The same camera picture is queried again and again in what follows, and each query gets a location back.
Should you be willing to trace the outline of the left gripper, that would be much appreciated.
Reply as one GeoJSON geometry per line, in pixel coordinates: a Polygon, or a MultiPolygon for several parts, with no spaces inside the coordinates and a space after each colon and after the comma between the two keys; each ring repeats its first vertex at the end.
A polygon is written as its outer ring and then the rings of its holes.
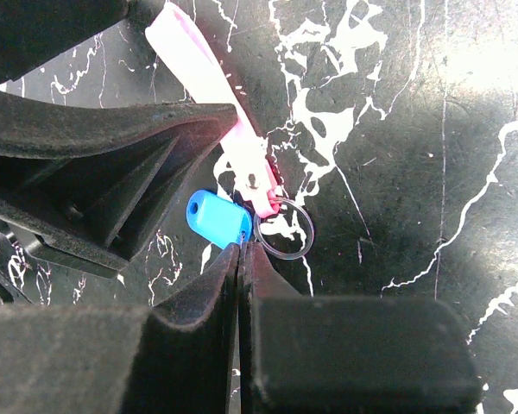
{"type": "MultiPolygon", "coordinates": [[[[128,1],[0,1],[0,84],[17,80],[128,15],[128,1]]],[[[80,108],[0,91],[0,156],[57,160],[105,154],[192,122],[236,124],[230,103],[80,108]]]]}

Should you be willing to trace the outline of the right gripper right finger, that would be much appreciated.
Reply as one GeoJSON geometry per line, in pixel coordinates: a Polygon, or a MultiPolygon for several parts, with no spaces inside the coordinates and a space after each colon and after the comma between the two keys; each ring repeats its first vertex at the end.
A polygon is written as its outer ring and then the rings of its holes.
{"type": "Polygon", "coordinates": [[[244,413],[472,413],[482,382],[458,316],[429,298],[299,294],[240,253],[244,413]]]}

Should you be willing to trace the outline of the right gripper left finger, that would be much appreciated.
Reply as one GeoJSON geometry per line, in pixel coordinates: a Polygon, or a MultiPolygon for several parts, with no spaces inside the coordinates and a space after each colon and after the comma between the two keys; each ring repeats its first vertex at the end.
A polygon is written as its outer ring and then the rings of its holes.
{"type": "Polygon", "coordinates": [[[0,305],[0,413],[227,412],[239,254],[153,307],[0,305]]]}

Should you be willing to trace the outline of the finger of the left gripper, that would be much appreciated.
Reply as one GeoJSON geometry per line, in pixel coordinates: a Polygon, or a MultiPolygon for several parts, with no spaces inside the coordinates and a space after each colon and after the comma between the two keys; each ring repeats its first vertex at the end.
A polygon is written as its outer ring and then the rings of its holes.
{"type": "Polygon", "coordinates": [[[112,277],[180,200],[217,129],[168,129],[87,157],[0,156],[0,223],[38,258],[112,277]]]}

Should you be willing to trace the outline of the blue key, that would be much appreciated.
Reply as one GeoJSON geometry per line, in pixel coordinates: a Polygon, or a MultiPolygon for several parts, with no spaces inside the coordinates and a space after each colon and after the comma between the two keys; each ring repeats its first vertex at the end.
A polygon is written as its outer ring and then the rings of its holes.
{"type": "Polygon", "coordinates": [[[251,215],[244,207],[206,190],[189,198],[186,222],[193,232],[221,249],[247,242],[253,229],[251,215]]]}

